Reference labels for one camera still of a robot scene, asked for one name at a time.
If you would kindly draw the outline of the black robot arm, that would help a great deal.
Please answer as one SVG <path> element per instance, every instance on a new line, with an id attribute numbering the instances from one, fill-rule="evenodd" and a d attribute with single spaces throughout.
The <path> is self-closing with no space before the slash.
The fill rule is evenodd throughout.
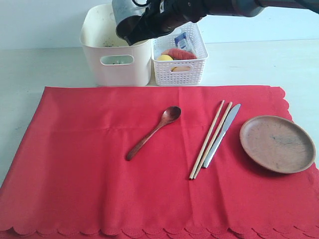
<path id="1" fill-rule="evenodd" d="M 317 0 L 148 0 L 124 40 L 137 42 L 162 37 L 188 22 L 197 23 L 207 15 L 255 17 L 267 7 L 305 8 L 319 12 Z"/>

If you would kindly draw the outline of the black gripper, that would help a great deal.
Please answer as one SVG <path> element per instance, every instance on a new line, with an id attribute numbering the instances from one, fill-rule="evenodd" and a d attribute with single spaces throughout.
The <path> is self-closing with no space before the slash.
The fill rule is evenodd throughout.
<path id="1" fill-rule="evenodd" d="M 132 18 L 132 29 L 127 34 L 127 43 L 158 38 L 172 33 L 188 23 L 196 23 L 207 15 L 200 0 L 153 0 L 146 15 Z"/>

